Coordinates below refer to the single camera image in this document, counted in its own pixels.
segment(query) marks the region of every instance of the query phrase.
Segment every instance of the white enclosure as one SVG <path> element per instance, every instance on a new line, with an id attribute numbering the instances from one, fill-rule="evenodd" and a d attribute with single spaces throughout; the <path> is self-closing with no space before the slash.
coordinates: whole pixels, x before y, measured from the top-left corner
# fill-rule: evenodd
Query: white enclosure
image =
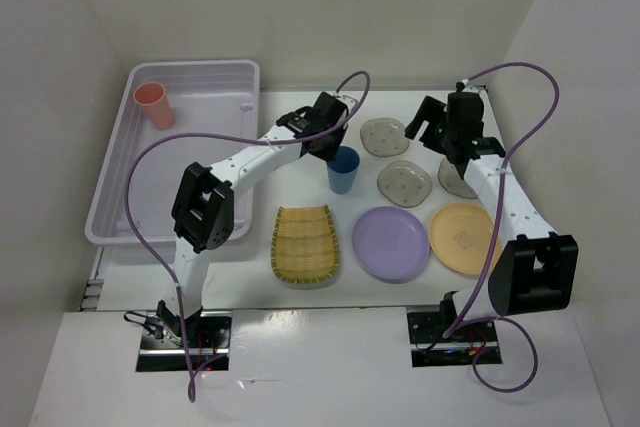
<path id="1" fill-rule="evenodd" d="M 513 169 L 581 254 L 567 317 L 545 322 L 554 332 L 576 323 L 567 344 L 580 344 L 579 332 L 609 422 L 637 424 L 640 0 L 0 0 L 0 9 L 3 427 L 29 424 L 62 316 L 80 305 L 96 252 L 83 225 L 127 74 L 147 61 L 230 58 L 256 61 L 267 89 L 300 91 L 357 69 L 377 90 L 451 88 L 503 61 L 549 69 L 557 115 Z M 524 69 L 484 81 L 510 147 L 551 90 Z M 185 386 L 171 387 L 186 409 Z"/>

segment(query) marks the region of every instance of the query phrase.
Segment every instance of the cup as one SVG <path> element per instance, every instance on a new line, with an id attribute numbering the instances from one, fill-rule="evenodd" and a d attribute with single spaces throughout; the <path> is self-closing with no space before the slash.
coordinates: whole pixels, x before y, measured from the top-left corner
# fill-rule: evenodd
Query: cup
<path id="1" fill-rule="evenodd" d="M 142 84 L 133 93 L 133 100 L 149 117 L 153 126 L 158 130 L 167 130 L 173 127 L 176 119 L 173 116 L 167 91 L 159 82 L 147 82 Z"/>
<path id="2" fill-rule="evenodd" d="M 356 172 L 360 165 L 358 152 L 351 147 L 338 148 L 336 157 L 327 162 L 327 174 L 329 175 L 329 187 L 336 194 L 346 194 L 351 190 Z"/>

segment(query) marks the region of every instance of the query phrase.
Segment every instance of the black mounting bracket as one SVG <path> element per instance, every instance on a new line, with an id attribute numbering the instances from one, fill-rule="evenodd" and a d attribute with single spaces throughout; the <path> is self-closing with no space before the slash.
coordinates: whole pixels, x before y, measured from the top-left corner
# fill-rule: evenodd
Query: black mounting bracket
<path id="1" fill-rule="evenodd" d="M 197 332 L 201 313 L 202 308 L 200 308 L 200 310 L 198 310 L 195 314 L 191 314 L 191 316 L 185 319 L 184 325 L 187 328 L 187 340 L 192 339 Z M 177 338 L 181 338 L 183 336 L 182 328 L 180 327 L 180 318 L 178 317 L 178 315 L 171 313 L 171 311 L 167 309 L 164 300 L 158 302 L 158 307 L 156 308 L 156 316 L 162 321 L 162 324 Z"/>
<path id="2" fill-rule="evenodd" d="M 185 238 L 197 254 L 213 250 L 233 232 L 234 195 L 231 183 L 194 162 L 186 168 L 171 209 L 173 230 Z"/>
<path id="3" fill-rule="evenodd" d="M 302 107 L 295 112 L 280 117 L 276 125 L 285 126 L 294 133 L 296 139 L 309 137 L 330 129 L 349 113 L 346 104 L 337 97 L 322 92 L 313 107 Z M 327 162 L 333 160 L 342 143 L 346 127 L 302 145 L 300 155 L 311 154 Z"/>
<path id="4" fill-rule="evenodd" d="M 542 264 L 534 269 L 536 258 Z M 489 276 L 489 298 L 502 316 L 560 310 L 569 305 L 578 262 L 578 244 L 571 235 L 548 238 L 524 235 L 505 246 Z"/>

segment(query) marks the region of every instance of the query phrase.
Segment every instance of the blue cup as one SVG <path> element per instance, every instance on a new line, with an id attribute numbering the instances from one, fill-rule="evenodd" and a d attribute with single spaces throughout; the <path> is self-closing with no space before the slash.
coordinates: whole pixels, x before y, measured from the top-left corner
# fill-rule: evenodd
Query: blue cup
<path id="1" fill-rule="evenodd" d="M 335 159 L 327 162 L 329 187 L 336 194 L 346 194 L 351 190 L 356 172 L 360 165 L 360 156 L 351 147 L 340 147 Z"/>

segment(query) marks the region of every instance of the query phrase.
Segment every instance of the purple plate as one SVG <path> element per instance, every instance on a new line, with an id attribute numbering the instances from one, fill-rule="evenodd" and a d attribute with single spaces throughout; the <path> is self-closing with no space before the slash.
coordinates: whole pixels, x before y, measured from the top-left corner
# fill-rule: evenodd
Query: purple plate
<path id="1" fill-rule="evenodd" d="M 422 222 L 397 207 L 366 212 L 356 222 L 351 242 L 362 268 L 387 282 L 408 282 L 427 265 L 427 231 Z"/>

